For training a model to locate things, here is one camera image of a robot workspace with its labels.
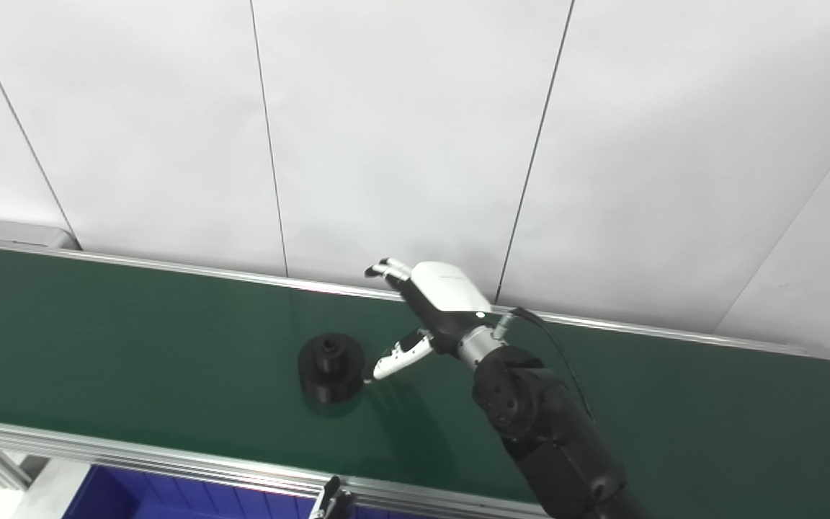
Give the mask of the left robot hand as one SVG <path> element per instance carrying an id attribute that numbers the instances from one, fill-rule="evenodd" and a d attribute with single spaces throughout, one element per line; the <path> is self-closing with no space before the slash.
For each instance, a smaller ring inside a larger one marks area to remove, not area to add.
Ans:
<path id="1" fill-rule="evenodd" d="M 339 476 L 333 475 L 323 485 L 314 500 L 309 519 L 352 518 L 357 495 L 348 492 Z"/>

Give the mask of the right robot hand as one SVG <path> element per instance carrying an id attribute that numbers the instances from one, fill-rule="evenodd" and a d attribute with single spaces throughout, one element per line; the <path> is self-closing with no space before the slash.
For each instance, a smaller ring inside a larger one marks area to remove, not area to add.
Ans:
<path id="1" fill-rule="evenodd" d="M 477 371 L 484 358 L 504 346 L 486 321 L 493 311 L 491 303 L 457 266 L 420 262 L 409 267 L 385 257 L 369 266 L 365 277 L 384 279 L 419 321 L 417 329 L 363 371 L 366 383 L 385 380 L 432 352 L 450 355 Z"/>

